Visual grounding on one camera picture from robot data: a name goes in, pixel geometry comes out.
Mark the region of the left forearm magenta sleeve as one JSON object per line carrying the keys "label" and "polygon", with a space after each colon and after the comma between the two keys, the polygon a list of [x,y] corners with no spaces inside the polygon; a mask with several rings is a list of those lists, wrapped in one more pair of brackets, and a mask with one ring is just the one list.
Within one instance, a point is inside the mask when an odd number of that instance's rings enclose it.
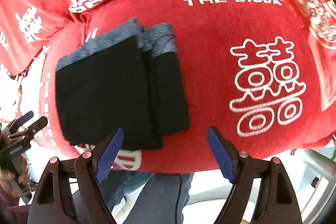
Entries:
{"label": "left forearm magenta sleeve", "polygon": [[19,197],[13,197],[1,188],[1,202],[9,210],[18,223],[27,224],[30,205],[19,206]]}

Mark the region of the person's left hand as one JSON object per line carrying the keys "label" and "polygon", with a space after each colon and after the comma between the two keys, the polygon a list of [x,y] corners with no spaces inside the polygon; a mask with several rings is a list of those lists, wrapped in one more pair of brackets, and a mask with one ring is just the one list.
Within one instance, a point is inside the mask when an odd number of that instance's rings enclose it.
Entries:
{"label": "person's left hand", "polygon": [[16,177],[18,178],[18,181],[23,185],[28,185],[30,182],[30,172],[28,168],[28,162],[24,155],[21,155],[21,174],[19,176],[15,176],[12,172],[10,172],[7,169],[1,168],[0,173],[0,180],[1,180],[1,187],[2,189],[13,197],[20,197],[21,194],[18,190],[14,189],[10,182],[14,180]]}

